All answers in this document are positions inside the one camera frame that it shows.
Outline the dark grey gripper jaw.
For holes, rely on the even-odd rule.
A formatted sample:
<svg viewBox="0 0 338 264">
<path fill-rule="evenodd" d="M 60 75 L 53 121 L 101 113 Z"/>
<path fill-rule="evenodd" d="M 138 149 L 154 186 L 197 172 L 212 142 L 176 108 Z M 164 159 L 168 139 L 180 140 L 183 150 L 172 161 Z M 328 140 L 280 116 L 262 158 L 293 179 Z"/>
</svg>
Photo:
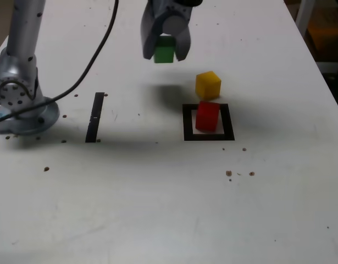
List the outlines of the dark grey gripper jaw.
<svg viewBox="0 0 338 264">
<path fill-rule="evenodd" d="M 145 9 L 141 20 L 141 43 L 144 59 L 154 55 L 158 36 L 162 33 L 162 21 L 154 17 L 152 9 Z"/>
</svg>

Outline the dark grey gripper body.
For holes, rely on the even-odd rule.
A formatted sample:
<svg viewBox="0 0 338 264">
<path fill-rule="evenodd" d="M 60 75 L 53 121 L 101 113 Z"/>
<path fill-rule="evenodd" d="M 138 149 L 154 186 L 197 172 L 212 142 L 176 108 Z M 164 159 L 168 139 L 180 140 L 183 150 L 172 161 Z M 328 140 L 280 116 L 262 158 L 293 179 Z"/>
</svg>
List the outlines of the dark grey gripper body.
<svg viewBox="0 0 338 264">
<path fill-rule="evenodd" d="M 187 1 L 147 1 L 147 5 L 145 7 L 145 18 L 156 19 L 166 12 L 182 15 L 185 19 L 190 18 L 190 6 L 187 4 Z"/>
</svg>

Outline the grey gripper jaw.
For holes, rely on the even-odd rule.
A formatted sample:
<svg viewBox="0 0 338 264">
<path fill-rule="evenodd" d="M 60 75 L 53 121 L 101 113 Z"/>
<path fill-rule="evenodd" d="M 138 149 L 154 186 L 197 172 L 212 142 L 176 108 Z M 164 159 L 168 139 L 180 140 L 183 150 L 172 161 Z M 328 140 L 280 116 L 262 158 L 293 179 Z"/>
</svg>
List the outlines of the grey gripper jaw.
<svg viewBox="0 0 338 264">
<path fill-rule="evenodd" d="M 175 55 L 178 61 L 186 59 L 190 47 L 191 38 L 187 21 L 178 15 L 168 17 L 163 23 L 163 33 L 175 39 Z"/>
</svg>

